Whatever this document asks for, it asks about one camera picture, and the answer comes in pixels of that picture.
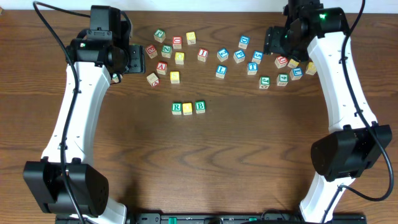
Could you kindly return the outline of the green R wooden block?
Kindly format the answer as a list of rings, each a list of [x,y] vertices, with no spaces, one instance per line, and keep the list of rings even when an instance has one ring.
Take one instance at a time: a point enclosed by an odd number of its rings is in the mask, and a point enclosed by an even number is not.
[[[182,114],[182,103],[172,103],[172,114],[173,115]]]

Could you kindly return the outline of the green B wooden block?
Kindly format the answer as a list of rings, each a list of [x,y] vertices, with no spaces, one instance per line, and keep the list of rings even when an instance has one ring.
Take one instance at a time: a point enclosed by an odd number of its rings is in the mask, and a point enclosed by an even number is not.
[[[195,102],[195,111],[197,114],[205,113],[206,104],[204,101],[196,101]]]

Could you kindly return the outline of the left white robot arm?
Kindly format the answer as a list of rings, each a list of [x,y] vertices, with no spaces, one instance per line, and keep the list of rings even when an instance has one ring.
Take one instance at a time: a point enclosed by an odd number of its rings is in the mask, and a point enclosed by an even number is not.
[[[144,48],[129,34],[87,30],[66,47],[67,82],[52,137],[23,178],[39,208],[57,223],[131,223],[127,206],[109,196],[109,182],[94,165],[101,104],[112,79],[145,71]]]

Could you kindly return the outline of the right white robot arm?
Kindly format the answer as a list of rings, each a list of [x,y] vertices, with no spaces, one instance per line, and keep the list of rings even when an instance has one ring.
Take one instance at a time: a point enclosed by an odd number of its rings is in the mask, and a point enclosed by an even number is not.
[[[325,8],[320,1],[289,0],[284,15],[285,26],[267,30],[264,53],[314,64],[329,122],[328,135],[311,147],[315,175],[297,221],[333,223],[343,193],[380,157],[387,157],[392,131],[378,123],[366,101],[351,54],[354,25],[344,11]]]

